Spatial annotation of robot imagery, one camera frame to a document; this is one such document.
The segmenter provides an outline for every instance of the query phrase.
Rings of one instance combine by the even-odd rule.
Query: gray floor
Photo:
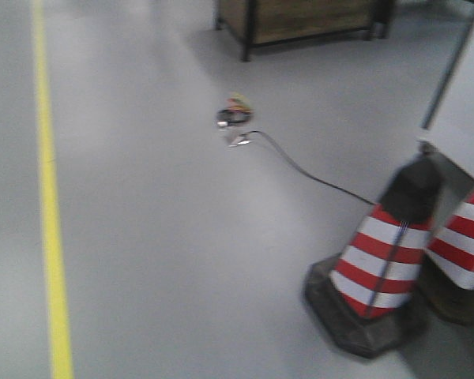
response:
[[[76,378],[474,379],[474,327],[435,316],[373,361],[335,348],[303,279],[369,208],[214,126],[241,92],[250,128],[375,200],[416,153],[463,17],[402,6],[387,40],[242,64],[212,15],[209,0],[46,0]],[[0,379],[49,377],[30,24],[28,1],[0,0]]]

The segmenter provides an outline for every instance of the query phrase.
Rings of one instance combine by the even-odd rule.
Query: red and white striped traffic cone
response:
[[[411,298],[430,227],[430,220],[408,224],[374,207],[330,273],[356,314],[380,317]]]
[[[427,254],[457,286],[474,290],[474,191],[428,245]]]
[[[422,291],[445,318],[474,322],[474,190],[427,247]]]
[[[441,185],[427,156],[403,167],[342,254],[311,267],[307,302],[339,347],[373,358],[424,330],[413,289]]]

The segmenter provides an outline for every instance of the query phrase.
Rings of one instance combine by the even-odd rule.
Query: black cone base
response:
[[[354,355],[374,358],[425,330],[427,308],[417,295],[385,316],[374,320],[360,318],[329,279],[338,259],[335,256],[314,264],[305,286],[308,304],[337,346]]]
[[[441,318],[462,325],[474,324],[474,290],[457,286],[428,257],[423,263],[418,285]]]

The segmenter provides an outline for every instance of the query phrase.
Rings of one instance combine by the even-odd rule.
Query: black cable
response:
[[[374,205],[374,202],[373,201],[369,201],[367,200],[366,198],[364,197],[361,197],[359,195],[357,195],[356,193],[353,193],[351,191],[348,191],[347,189],[344,189],[344,188],[341,188],[339,186],[336,186],[335,184],[332,184],[332,183],[328,183],[320,178],[316,178],[315,176],[309,174],[307,171],[305,171],[303,168],[301,168],[301,166],[299,166],[279,145],[278,143],[271,137],[269,136],[267,133],[265,132],[262,132],[260,130],[252,130],[250,132],[247,132],[247,133],[244,133],[243,135],[244,136],[248,136],[250,134],[260,134],[262,137],[264,137],[276,150],[277,152],[280,153],[280,155],[284,158],[284,160],[286,160],[290,166],[292,166],[293,168],[295,168],[300,174],[304,175],[304,176],[307,176],[309,179],[312,179],[316,182],[320,182],[321,184],[324,184],[325,186],[328,186],[328,187],[332,187],[334,188],[335,190],[339,190],[341,192],[344,192],[346,193],[347,195],[349,196],[353,196],[354,198],[360,200],[360,201],[363,201],[364,203],[366,204],[369,204],[369,205]]]

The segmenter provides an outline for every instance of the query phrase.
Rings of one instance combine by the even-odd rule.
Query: yellow line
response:
[[[49,318],[51,378],[73,379],[69,311],[66,300],[65,269],[63,267],[58,184],[51,121],[51,96],[42,0],[32,0],[32,22],[39,149],[40,208],[47,314]]]

